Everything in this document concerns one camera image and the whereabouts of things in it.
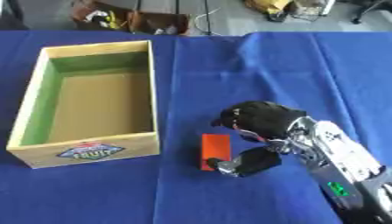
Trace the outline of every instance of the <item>wooden crate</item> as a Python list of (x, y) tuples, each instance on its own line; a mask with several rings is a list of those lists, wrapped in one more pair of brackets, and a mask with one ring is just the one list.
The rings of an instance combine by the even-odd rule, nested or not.
[(45, 47), (7, 150), (32, 168), (159, 153), (150, 41)]

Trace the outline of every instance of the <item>blue tablecloth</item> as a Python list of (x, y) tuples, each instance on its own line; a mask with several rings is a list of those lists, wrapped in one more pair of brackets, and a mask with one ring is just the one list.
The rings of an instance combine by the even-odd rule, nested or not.
[(39, 49), (151, 39), (162, 154), (30, 170), (0, 151), (0, 223), (340, 223), (293, 156), (250, 178), (199, 171), (202, 133), (227, 106), (273, 101), (336, 122), (392, 165), (389, 33), (255, 33), (178, 38), (120, 32), (0, 32), (0, 144)]

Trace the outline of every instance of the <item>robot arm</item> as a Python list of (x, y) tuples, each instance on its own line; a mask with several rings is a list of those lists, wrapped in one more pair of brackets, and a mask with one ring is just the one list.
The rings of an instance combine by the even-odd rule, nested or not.
[(280, 165), (279, 155), (293, 153), (344, 220), (392, 223), (392, 170), (382, 166), (336, 124), (316, 122), (304, 111), (271, 102), (249, 101), (224, 110), (213, 125), (237, 130), (247, 140), (266, 143), (232, 161), (209, 159), (208, 164), (217, 171), (246, 177)]

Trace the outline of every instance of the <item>orange block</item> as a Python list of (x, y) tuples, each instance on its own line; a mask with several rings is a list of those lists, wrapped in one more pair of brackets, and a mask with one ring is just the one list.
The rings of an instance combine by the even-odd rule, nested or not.
[(201, 137), (201, 170), (213, 171), (207, 165), (209, 158), (230, 160), (230, 135), (203, 134)]

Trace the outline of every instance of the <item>gray floor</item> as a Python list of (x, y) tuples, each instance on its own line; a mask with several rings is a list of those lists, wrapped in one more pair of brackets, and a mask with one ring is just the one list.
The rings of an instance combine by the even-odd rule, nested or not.
[[(73, 0), (19, 0), (25, 14), (25, 23), (31, 29), (74, 29), (69, 18)], [(136, 0), (106, 0), (103, 2), (133, 8)], [(174, 12), (175, 0), (143, 0), (144, 11)], [(392, 14), (386, 11), (369, 12), (362, 24), (351, 24), (350, 19), (358, 6), (337, 3), (328, 17), (316, 22), (289, 17), (284, 23), (268, 22), (261, 13), (246, 8), (242, 0), (209, 0), (213, 32), (220, 35), (244, 35), (250, 32), (381, 32), (392, 30)], [(192, 15), (191, 35), (202, 35), (194, 27), (194, 18), (204, 13), (203, 0), (180, 0), (180, 12)], [(205, 19), (199, 27), (206, 28)]]

